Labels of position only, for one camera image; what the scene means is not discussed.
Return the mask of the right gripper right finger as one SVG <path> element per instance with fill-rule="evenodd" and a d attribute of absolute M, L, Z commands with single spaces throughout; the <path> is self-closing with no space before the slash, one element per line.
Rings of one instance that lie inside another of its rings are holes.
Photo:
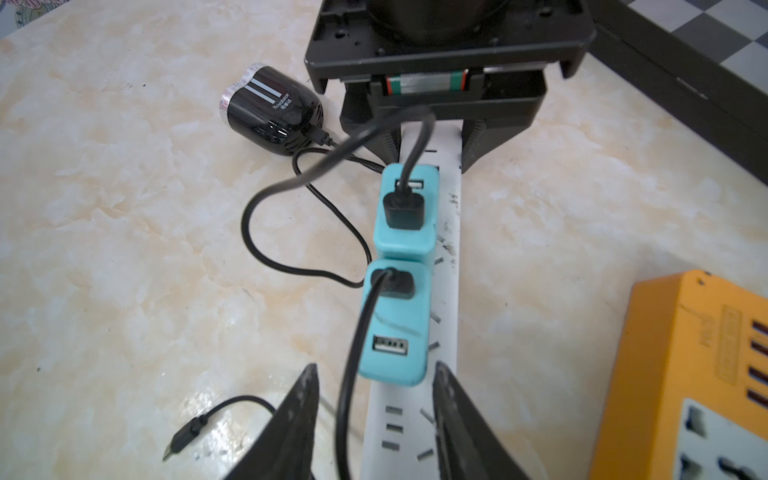
<path fill-rule="evenodd" d="M 435 364 L 433 410 L 442 480 L 529 479 L 442 361 Z"/>

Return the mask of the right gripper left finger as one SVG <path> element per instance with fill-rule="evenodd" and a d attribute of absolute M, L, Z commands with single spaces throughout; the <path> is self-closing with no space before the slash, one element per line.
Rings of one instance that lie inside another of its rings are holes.
<path fill-rule="evenodd" d="M 317 365 L 310 363 L 226 479 L 313 479 L 319 390 Z"/>

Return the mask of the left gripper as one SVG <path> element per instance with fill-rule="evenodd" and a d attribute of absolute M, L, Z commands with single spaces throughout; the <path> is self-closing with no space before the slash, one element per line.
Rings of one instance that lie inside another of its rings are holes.
<path fill-rule="evenodd" d="M 458 121 L 464 168 L 529 128 L 547 65 L 577 72 L 596 35 L 583 1 L 325 1 L 305 54 L 345 95 L 342 128 L 426 105 Z"/>

